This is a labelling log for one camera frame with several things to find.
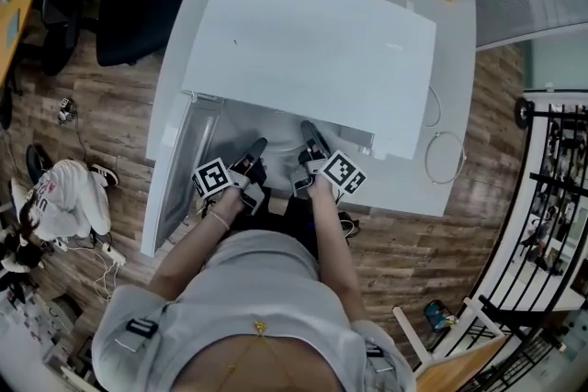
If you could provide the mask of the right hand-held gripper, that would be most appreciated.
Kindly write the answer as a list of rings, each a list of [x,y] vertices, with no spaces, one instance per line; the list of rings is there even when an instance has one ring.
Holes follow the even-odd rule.
[[[306,190],[321,174],[342,195],[354,195],[366,182],[366,174],[341,151],[332,154],[321,132],[309,120],[300,123],[300,132],[304,150],[298,158],[299,166],[290,175],[293,194]]]

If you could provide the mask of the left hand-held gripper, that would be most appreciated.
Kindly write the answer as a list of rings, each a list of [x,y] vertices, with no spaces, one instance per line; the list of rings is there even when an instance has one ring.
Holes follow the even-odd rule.
[[[262,162],[266,146],[266,138],[257,139],[229,168],[221,158],[198,167],[192,181],[203,201],[203,207],[207,207],[213,196],[231,186],[241,192],[245,211],[255,215],[265,199],[257,182],[266,180],[266,168]]]

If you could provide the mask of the round glass turntable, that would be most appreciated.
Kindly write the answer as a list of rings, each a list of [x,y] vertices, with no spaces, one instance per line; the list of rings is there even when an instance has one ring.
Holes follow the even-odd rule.
[[[290,114],[274,113],[261,118],[257,125],[258,133],[266,138],[267,152],[294,153],[304,146],[301,123],[306,120]]]

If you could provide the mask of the person's left forearm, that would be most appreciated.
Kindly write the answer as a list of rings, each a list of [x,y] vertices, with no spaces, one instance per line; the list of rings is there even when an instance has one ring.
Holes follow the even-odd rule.
[[[205,218],[165,256],[147,290],[168,301],[176,300],[243,209],[241,192],[236,187],[225,189]]]

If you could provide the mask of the person's right forearm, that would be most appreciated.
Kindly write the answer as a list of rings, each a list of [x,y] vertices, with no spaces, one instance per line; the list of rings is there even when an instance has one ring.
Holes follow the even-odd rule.
[[[367,319],[356,269],[338,216],[332,184],[321,174],[308,188],[315,224],[320,278],[339,298],[350,322]]]

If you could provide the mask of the person's black trousers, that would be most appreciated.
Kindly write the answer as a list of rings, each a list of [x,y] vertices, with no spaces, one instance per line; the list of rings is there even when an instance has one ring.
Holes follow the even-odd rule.
[[[268,212],[266,230],[283,233],[298,241],[315,259],[318,246],[311,199],[292,196],[283,215]]]

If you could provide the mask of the white microwave oven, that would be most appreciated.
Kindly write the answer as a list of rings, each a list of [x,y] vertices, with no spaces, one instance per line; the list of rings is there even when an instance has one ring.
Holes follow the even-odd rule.
[[[154,255],[187,215],[196,169],[261,137],[257,125],[270,114],[321,125],[367,179],[359,157],[410,161],[434,48],[435,24],[386,0],[209,0],[188,59],[179,137],[153,171],[142,252]],[[266,152],[271,185],[288,188],[298,152]],[[355,195],[346,197],[355,204]]]

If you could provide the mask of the person's grey shirt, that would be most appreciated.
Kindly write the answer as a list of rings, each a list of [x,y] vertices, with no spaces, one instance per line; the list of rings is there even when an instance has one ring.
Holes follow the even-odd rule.
[[[416,392],[411,367],[391,337],[351,321],[293,238],[248,230],[223,241],[176,300],[119,286],[92,345],[96,378],[109,392],[165,392],[201,350],[234,335],[308,343],[345,392]]]

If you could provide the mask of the white power strip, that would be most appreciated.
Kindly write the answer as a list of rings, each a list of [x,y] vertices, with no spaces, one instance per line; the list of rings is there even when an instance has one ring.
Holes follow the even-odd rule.
[[[122,267],[127,262],[127,258],[121,252],[115,249],[111,243],[103,242],[101,248],[102,252],[108,256],[114,264]]]

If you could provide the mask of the small electronic device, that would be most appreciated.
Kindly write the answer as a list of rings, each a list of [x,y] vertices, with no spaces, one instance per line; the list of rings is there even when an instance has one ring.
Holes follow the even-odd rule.
[[[63,125],[77,118],[77,110],[74,101],[70,98],[64,98],[60,104],[58,113],[58,123]]]

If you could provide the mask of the black round disc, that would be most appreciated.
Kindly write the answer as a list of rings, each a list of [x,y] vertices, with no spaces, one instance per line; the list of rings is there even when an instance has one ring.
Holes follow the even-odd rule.
[[[532,126],[535,115],[535,104],[532,101],[519,97],[514,104],[514,122],[520,129],[529,129]]]

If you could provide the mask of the colourful bag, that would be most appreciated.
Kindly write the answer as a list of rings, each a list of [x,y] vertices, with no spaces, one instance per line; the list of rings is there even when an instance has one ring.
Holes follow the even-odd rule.
[[[432,300],[424,307],[424,315],[433,332],[450,330],[458,323],[458,318],[439,299]]]

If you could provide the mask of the white beam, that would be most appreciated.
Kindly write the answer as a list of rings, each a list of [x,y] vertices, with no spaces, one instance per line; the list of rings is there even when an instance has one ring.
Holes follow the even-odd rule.
[[[417,335],[417,333],[414,330],[410,321],[406,318],[402,309],[398,306],[395,306],[392,309],[392,313],[393,313],[394,317],[396,318],[396,320],[398,321],[399,325],[401,326],[402,331],[404,332],[409,343],[413,347],[415,353],[417,354],[421,364],[423,366],[429,365],[431,363],[431,361],[433,360],[433,356],[425,348],[424,344],[422,343],[421,339]]]

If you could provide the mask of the wooden board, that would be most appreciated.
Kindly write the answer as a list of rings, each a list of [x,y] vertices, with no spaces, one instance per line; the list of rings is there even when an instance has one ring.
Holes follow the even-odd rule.
[[[507,342],[506,336],[495,337],[484,344],[433,360],[416,376],[417,392],[458,392]]]

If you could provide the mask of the round wooden table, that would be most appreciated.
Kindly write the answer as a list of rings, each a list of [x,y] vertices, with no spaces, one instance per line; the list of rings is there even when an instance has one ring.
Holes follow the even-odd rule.
[[[0,89],[20,42],[33,0],[0,0]]]

